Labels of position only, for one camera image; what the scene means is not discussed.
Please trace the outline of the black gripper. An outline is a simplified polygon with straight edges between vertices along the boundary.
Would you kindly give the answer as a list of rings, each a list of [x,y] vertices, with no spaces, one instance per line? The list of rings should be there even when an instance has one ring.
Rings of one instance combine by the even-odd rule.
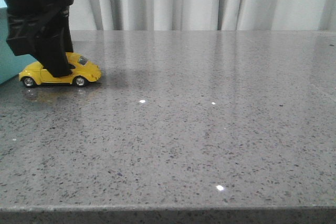
[[[4,0],[7,44],[16,56],[32,55],[56,78],[71,74],[66,53],[73,52],[69,7],[74,0]]]

